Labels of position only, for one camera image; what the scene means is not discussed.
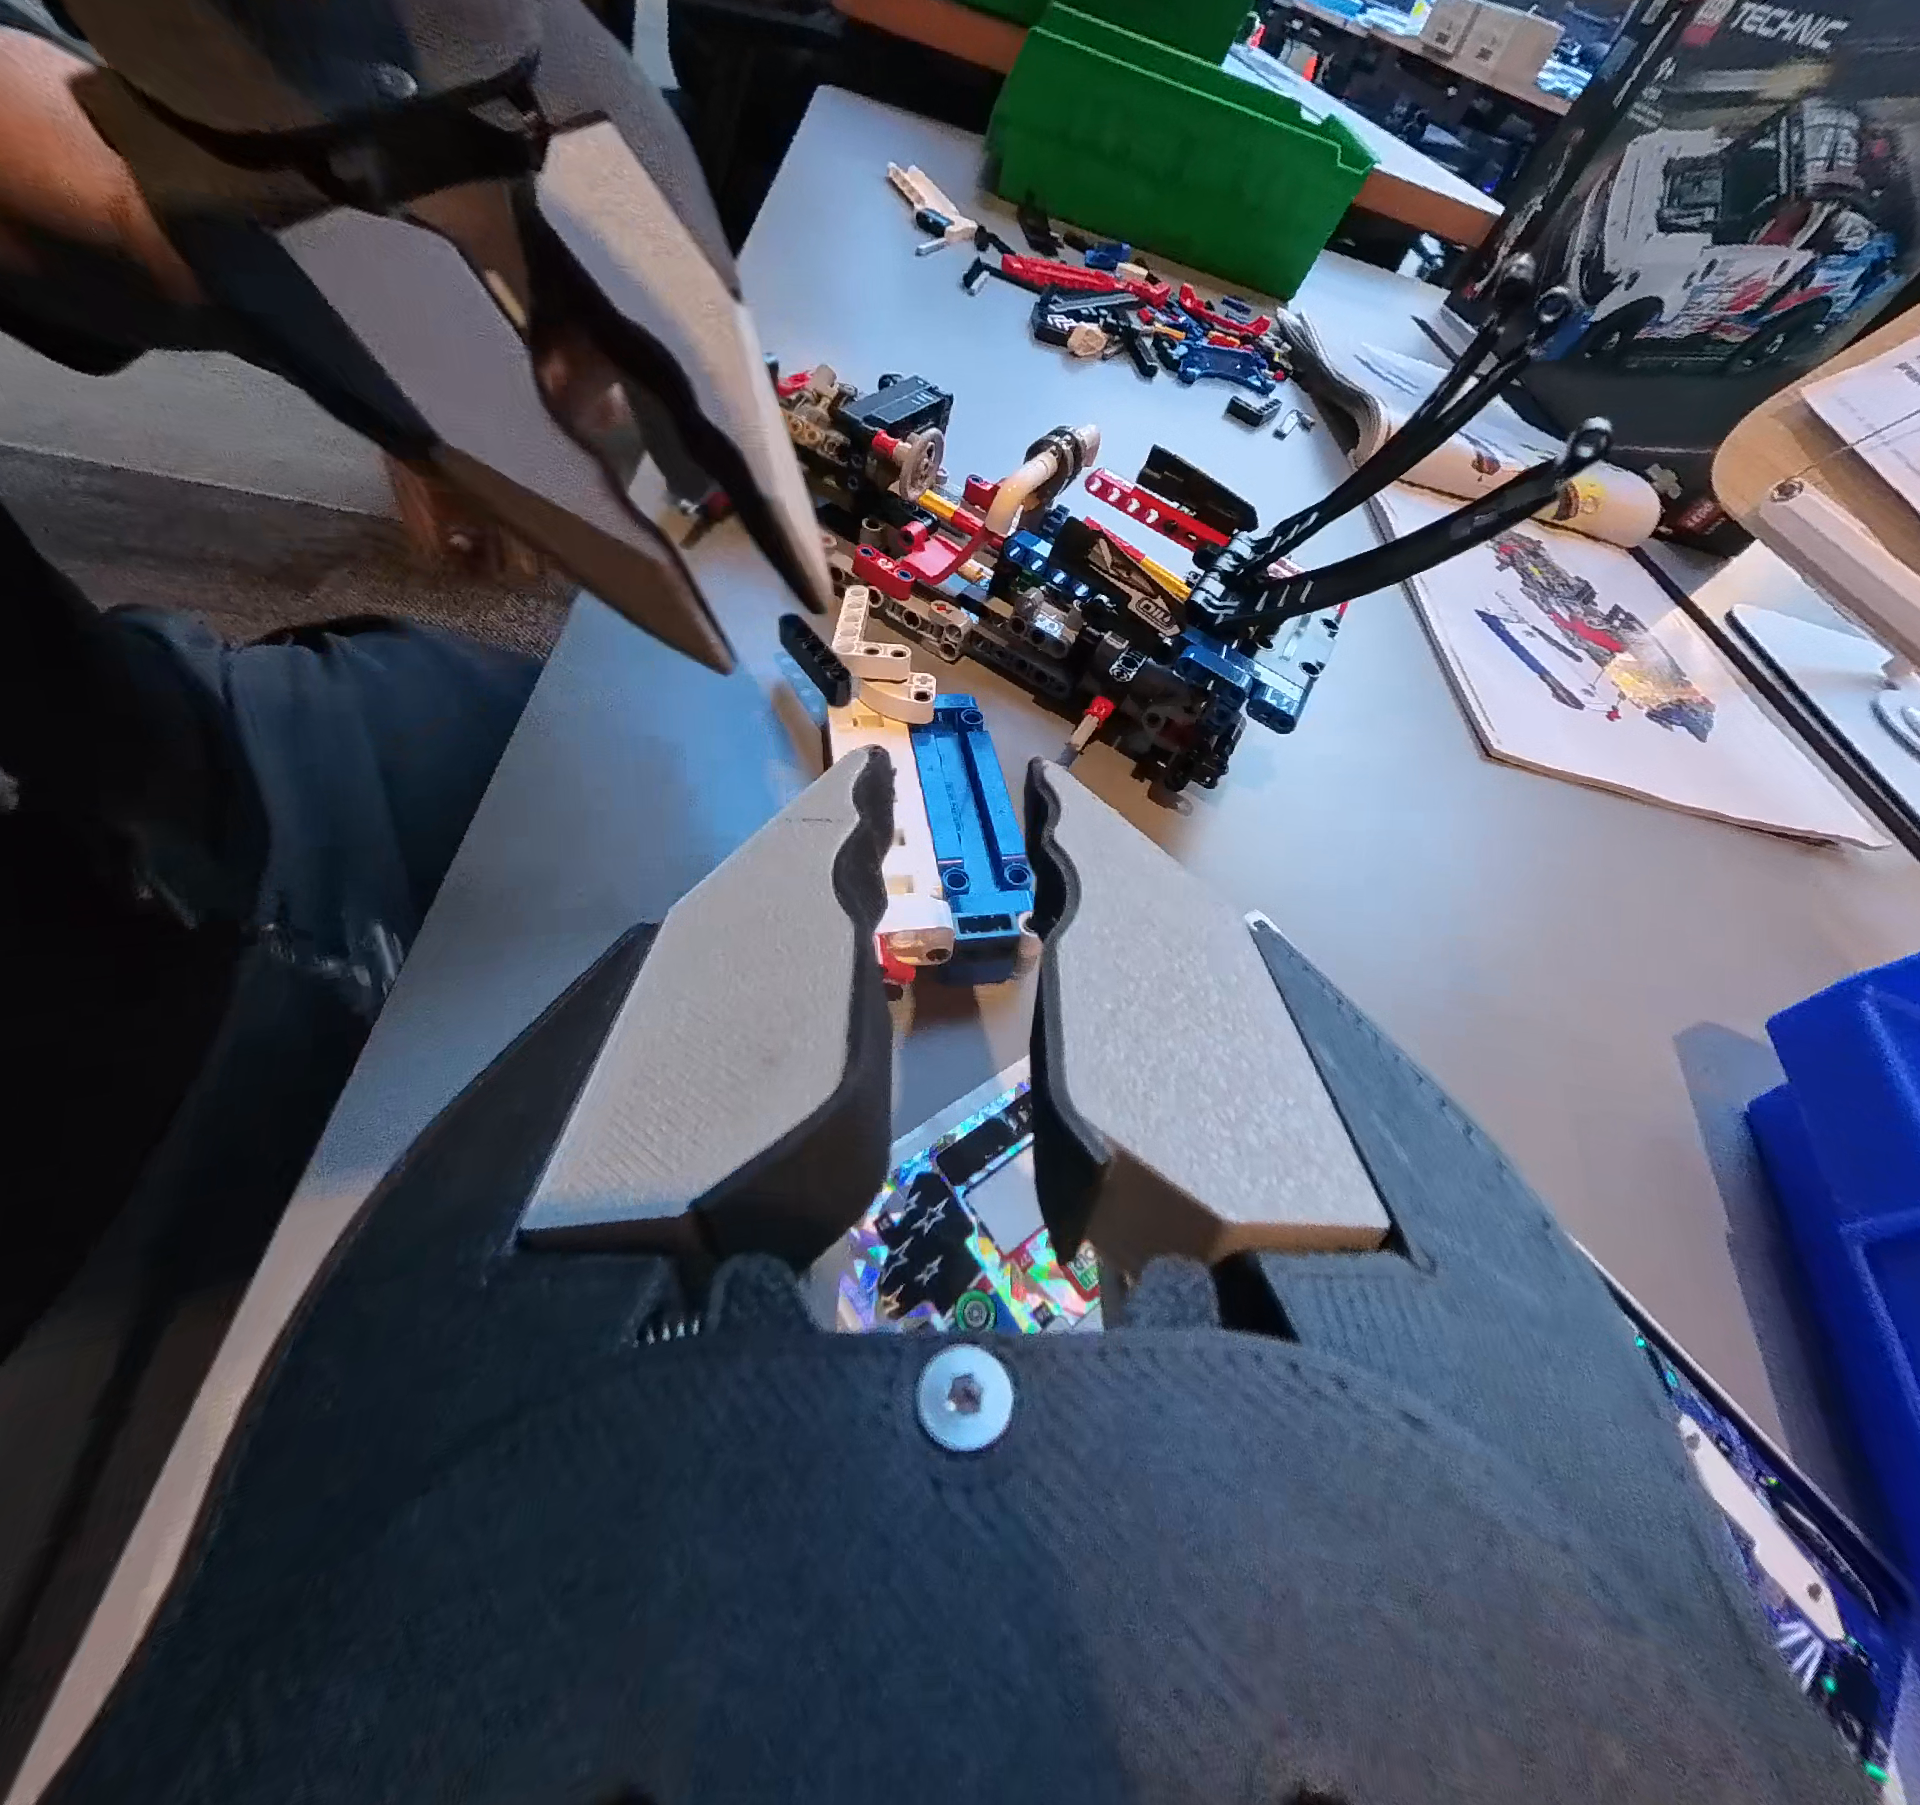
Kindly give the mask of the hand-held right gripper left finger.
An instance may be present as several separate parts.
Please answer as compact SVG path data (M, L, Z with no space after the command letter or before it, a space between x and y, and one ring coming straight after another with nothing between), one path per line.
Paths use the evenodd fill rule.
M652 932L522 1217L530 1247L817 1265L878 1196L895 766L857 749Z

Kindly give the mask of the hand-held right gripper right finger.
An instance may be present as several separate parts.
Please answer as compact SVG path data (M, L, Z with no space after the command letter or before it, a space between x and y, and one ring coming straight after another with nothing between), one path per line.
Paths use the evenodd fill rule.
M1025 771L1025 844L1054 1249L1137 1274L1382 1247L1388 1210L1244 916L1051 761Z

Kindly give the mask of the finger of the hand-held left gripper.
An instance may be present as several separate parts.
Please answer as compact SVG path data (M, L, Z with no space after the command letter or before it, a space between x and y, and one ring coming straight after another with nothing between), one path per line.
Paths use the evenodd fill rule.
M692 150L664 108L540 108L518 239L535 403L574 471L517 500L517 536L629 619L708 619L630 500L625 448L719 489L790 594L830 599L820 528Z
M679 552L540 398L530 353L446 237L329 211L279 232L428 433L428 464L584 592L711 672L736 653Z

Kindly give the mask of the white and blue brick panel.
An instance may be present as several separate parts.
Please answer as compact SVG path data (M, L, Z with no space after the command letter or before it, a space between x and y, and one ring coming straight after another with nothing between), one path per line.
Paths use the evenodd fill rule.
M852 587L828 637L783 615L790 665L823 699L825 766L865 750L895 771L895 840L881 857L874 951L889 1000L920 977L1003 984L1035 956L1035 880L982 709L941 693L909 648L868 623L878 594Z

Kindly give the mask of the toy brick car chassis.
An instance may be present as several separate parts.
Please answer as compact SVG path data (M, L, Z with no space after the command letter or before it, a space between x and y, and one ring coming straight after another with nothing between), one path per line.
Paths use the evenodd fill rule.
M1293 559L1423 459L1462 444L1572 315L1531 259L1498 275L1490 318L1333 493L1280 522L1168 448L1126 481L1096 466L1096 427L1054 427L998 479L945 486L953 398L925 377L873 390L828 365L775 396L798 448L843 602L839 648L878 622L945 662L974 661L1074 714L1165 794L1215 789L1249 727L1293 733L1345 609L1403 587L1572 500L1602 464L1589 420L1545 455L1436 522L1319 571Z

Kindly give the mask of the grey desk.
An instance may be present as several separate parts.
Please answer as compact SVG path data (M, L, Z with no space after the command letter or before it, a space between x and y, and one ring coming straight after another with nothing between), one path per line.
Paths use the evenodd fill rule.
M1488 766L1399 589L1175 816L1388 1210L1101 1331L836 1335L530 1247L664 913L825 774L582 594L16 1774L22 1800L1872 1800L1600 1262L1734 1301L1683 1059L1916 951L1916 862Z

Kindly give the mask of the person's left hand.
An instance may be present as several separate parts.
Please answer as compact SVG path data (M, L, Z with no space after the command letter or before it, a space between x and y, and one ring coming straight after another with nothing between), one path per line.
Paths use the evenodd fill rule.
M75 95L82 62L3 33L3 329L108 377L145 353L267 357L212 308Z

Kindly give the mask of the holographic sticker sheet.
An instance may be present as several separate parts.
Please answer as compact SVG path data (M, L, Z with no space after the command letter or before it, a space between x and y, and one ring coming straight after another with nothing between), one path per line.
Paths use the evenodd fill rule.
M1029 1063L895 1144L881 1192L813 1287L843 1332L1076 1332L1101 1326L1092 1247L1059 1257L1038 1208ZM1884 1800L1905 1800L1916 1597L1905 1577L1734 1407L1612 1274L1683 1455L1734 1545L1774 1649Z

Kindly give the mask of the pile of loose toy bricks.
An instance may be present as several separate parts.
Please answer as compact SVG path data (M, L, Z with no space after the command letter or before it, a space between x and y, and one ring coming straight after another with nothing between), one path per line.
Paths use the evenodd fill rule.
M1071 359L1124 359L1137 377L1179 386L1220 384L1228 421L1283 440L1311 416L1283 399L1288 353L1280 320L1146 264L1129 242L1057 228L1041 207L1018 211L1020 237L1008 242L965 213L923 169L889 164L884 181L912 213L920 259L969 250L963 291L1003 284L1029 298L1025 326L1035 345Z

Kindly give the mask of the open instruction booklet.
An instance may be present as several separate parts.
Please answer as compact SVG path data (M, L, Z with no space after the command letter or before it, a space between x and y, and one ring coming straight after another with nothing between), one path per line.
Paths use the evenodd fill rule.
M1302 390L1328 425L1333 412L1353 421L1354 468L1445 376L1325 315L1281 312L1281 332ZM1367 503L1380 542L1409 542L1557 448L1496 398ZM1633 548L1654 517L1644 479L1600 460L1534 514L1400 583L1482 750L1754 834L1891 846L1639 563Z

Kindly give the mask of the person's dark trousers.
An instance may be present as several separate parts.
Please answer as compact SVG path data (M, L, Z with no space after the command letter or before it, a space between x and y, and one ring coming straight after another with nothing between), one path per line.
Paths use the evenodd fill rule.
M231 644L3 548L9 1355L170 1169L187 1243L259 1247L540 662L393 617Z

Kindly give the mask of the blue plastic bin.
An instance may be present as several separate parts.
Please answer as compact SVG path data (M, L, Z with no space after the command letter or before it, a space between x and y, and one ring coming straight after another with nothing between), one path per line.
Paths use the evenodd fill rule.
M1767 1023L1780 1083L1746 1128L1885 1528L1918 1562L1918 957Z

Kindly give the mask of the wooden edged table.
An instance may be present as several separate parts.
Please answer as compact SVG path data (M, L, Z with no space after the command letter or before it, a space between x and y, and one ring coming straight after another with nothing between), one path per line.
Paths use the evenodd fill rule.
M1015 23L958 0L834 0L834 11L881 34L1002 75L1012 73L1025 41L1025 30ZM1235 45L1222 69L1243 83L1293 97L1314 117L1337 119L1367 146L1375 170L1356 192L1360 211L1464 250L1478 246L1500 219L1504 211L1488 195L1269 55Z

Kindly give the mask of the black toy set box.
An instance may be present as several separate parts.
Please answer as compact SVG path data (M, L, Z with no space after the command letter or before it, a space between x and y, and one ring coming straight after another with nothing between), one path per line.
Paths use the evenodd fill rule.
M1572 312L1514 405L1662 497L1656 536L1746 544L1713 459L1758 403L1916 303L1918 0L1638 0L1517 173L1445 309L1514 254Z

